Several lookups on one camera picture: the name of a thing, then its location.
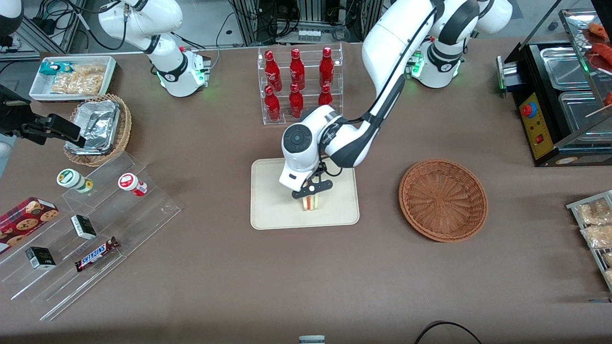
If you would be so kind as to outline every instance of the red button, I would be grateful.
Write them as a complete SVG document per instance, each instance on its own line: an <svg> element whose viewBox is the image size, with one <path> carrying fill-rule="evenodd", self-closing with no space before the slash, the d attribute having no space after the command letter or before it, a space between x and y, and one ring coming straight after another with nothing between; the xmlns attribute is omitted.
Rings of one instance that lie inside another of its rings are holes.
<svg viewBox="0 0 612 344"><path fill-rule="evenodd" d="M533 108L529 104L525 104L521 107L521 114L528 117L533 112Z"/></svg>

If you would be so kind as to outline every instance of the yellow control panel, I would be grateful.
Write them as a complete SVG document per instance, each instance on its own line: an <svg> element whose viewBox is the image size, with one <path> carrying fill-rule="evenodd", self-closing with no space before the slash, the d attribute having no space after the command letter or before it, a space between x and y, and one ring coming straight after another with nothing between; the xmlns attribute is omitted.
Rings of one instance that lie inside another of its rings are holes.
<svg viewBox="0 0 612 344"><path fill-rule="evenodd" d="M521 111L521 118L523 118L531 152L536 159L539 159L552 151L554 146L540 111L540 103L537 101L536 94L530 95L518 109Z"/></svg>

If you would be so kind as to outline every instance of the table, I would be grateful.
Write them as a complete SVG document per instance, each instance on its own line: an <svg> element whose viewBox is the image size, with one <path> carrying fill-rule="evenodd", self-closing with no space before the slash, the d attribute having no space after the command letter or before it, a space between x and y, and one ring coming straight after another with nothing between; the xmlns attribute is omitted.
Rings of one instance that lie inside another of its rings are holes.
<svg viewBox="0 0 612 344"><path fill-rule="evenodd" d="M117 54L113 85L133 114L127 150L185 209L52 322L0 290L0 342L411 343L428 323L456 321L485 343L609 343L612 305L564 205L610 189L612 169L534 168L511 97L497 92L494 59L515 39L470 41L468 61L444 89L407 82L356 168L353 226L256 231L250 167L281 157L281 127L261 122L256 49L223 50L210 87L172 98L143 54ZM345 49L345 114L374 99L360 45ZM32 105L68 115L74 104ZM18 142L0 182L0 211L63 191L74 167L50 140ZM445 158L482 182L490 210L470 240L433 242L397 201L413 163ZM437 327L422 343L471 343Z"/></svg>

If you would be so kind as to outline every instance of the red bottle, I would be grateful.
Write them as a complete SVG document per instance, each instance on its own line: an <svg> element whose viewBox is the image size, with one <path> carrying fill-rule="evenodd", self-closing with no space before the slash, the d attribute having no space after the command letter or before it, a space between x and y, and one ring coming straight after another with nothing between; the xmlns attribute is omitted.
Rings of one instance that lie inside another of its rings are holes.
<svg viewBox="0 0 612 344"><path fill-rule="evenodd" d="M270 85L266 85L264 92L266 93L264 103L266 103L268 116L270 116L272 122L277 122L280 119L280 103L278 102L278 98Z"/></svg>
<svg viewBox="0 0 612 344"><path fill-rule="evenodd" d="M280 81L280 68L274 60L274 53L267 50L264 54L266 57L266 79L276 92L283 89L283 83Z"/></svg>
<svg viewBox="0 0 612 344"><path fill-rule="evenodd" d="M299 119L302 116L302 110L304 109L304 97L302 97L297 83L291 84L289 103L291 104L291 115L293 118Z"/></svg>
<svg viewBox="0 0 612 344"><path fill-rule="evenodd" d="M319 95L319 105L332 105L334 99L332 95L329 93L329 84L323 85L321 87L321 94Z"/></svg>
<svg viewBox="0 0 612 344"><path fill-rule="evenodd" d="M323 58L319 65L319 84L332 84L334 82L334 62L332 60L332 49L330 47L323 48Z"/></svg>
<svg viewBox="0 0 612 344"><path fill-rule="evenodd" d="M291 82L297 83L299 89L306 87L306 75L304 74L304 62L300 58L300 49L291 49L291 64L289 65L291 71Z"/></svg>

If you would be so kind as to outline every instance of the wicker basket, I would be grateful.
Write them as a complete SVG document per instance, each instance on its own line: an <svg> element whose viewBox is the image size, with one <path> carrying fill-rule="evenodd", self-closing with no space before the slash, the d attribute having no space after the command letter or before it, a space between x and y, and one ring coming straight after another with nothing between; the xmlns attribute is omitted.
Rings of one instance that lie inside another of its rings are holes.
<svg viewBox="0 0 612 344"><path fill-rule="evenodd" d="M101 102L103 100L112 100L121 106L121 113L119 114L119 123L117 124L117 134L115 134L113 150L107 155L76 155L72 154L64 148L64 154L73 163L80 165L87 165L89 167L98 167L110 160L113 156L123 152L127 146L127 142L130 139L130 130L132 129L132 115L130 109L127 108L123 100L116 95L106 94L101 97L87 99L86 102ZM70 117L71 121L74 121L77 109L72 112Z"/></svg>
<svg viewBox="0 0 612 344"><path fill-rule="evenodd" d="M487 196L465 167L442 159L414 164L400 183L400 207L408 222L430 239L469 239L487 218Z"/></svg>

